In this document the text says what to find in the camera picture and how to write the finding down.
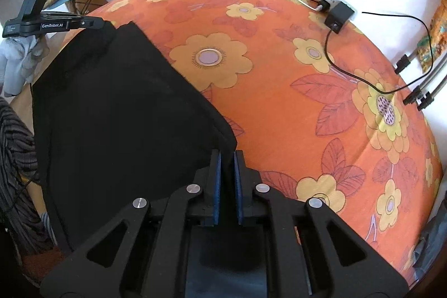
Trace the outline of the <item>white gloved left hand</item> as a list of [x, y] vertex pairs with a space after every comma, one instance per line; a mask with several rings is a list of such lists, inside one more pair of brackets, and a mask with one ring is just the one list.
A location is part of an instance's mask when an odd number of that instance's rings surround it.
[[1, 94], [15, 97], [30, 84], [37, 65], [49, 52], [47, 37], [10, 37], [1, 41]]

